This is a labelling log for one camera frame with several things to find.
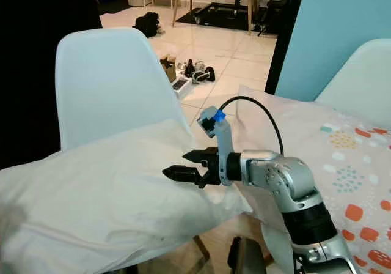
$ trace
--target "white plastic chair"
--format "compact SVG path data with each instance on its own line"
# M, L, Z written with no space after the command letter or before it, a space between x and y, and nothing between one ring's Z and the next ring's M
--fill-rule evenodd
M391 128L391 39L358 48L316 102Z
M133 28L93 29L64 37L57 47L56 100L62 150L166 119L176 120L190 133L156 54ZM194 241L208 259L199 236ZM150 251L132 264L179 245Z

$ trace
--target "white tile floor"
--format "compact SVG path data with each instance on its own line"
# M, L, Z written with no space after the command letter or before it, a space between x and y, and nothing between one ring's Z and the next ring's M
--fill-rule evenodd
M201 110L209 106L219 106L228 98L237 95L240 85L253 89L265 88L272 54L276 45L275 37L248 36L245 31L196 26L176 23L171 27L172 11L167 6L132 7L116 14L101 16L104 28L133 26L137 17L147 12L159 14L165 34L149 38L152 48L161 57L166 54L177 57L177 62L204 61L212 66L216 73L215 82L206 82L193 86L189 94L181 101L184 114L191 130L201 146L215 146L215 139L209 139L195 122ZM180 17L187 12L178 9ZM225 109L227 119L235 119L235 105ZM216 229L201 235L211 253L211 261L198 273L229 273L226 258L232 238L245 235L262 241L259 222L247 216L238 216L225 222ZM185 273L196 262L197 248L188 243L172 253L147 261L139 266L140 273ZM274 264L268 267L268 273L282 273Z

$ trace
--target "black curtain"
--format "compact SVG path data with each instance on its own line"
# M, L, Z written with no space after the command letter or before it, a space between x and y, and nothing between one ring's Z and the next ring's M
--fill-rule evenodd
M54 92L56 47L101 28L95 0L0 0L0 169L60 149Z

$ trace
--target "robotic arm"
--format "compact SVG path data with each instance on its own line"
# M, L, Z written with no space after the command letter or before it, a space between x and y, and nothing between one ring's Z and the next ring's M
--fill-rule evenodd
M221 109L210 107L197 120L210 138L217 136L218 148L192 150L183 156L207 167L208 172L201 176L197 168L174 165L165 169L164 175L174 181L193 182L199 188L207 184L231 185L241 180L245 185L270 191L291 237L296 273L360 274L308 166L298 158L270 150L235 153L230 125Z

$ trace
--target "blue wall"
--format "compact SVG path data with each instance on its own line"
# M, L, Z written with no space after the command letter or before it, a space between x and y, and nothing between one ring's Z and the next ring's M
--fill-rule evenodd
M276 95L312 101L368 40L391 37L391 0L302 0Z

